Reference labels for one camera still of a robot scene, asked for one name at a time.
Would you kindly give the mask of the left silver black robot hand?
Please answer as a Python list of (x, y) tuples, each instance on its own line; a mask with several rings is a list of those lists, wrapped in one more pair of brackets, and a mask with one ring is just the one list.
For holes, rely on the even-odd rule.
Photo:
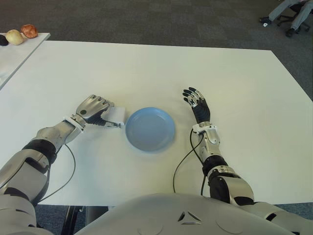
[(81, 126), (85, 124), (93, 124), (106, 127), (121, 127), (114, 121), (104, 119), (104, 116), (114, 107), (114, 103), (101, 96), (94, 94), (87, 97), (76, 109), (76, 113), (71, 118)]

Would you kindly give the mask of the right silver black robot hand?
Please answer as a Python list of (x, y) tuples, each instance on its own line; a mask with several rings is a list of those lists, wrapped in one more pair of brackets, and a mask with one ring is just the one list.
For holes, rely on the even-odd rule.
[(182, 95), (193, 111), (197, 124), (210, 121), (210, 109), (204, 96), (195, 88), (184, 89)]

